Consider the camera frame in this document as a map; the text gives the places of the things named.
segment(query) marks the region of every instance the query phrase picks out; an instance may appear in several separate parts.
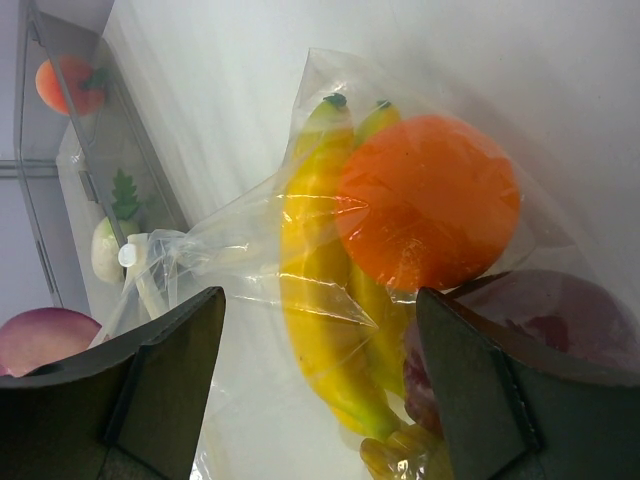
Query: transparent plastic bag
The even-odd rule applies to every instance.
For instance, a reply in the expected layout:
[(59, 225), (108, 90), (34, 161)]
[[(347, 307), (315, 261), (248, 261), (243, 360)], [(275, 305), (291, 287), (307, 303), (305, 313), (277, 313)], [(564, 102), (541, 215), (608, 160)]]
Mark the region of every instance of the transparent plastic bag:
[(193, 478), (452, 478), (412, 333), (422, 286), (638, 369), (625, 272), (481, 130), (313, 50), (278, 172), (187, 234), (131, 238), (96, 342), (207, 286), (228, 299)]

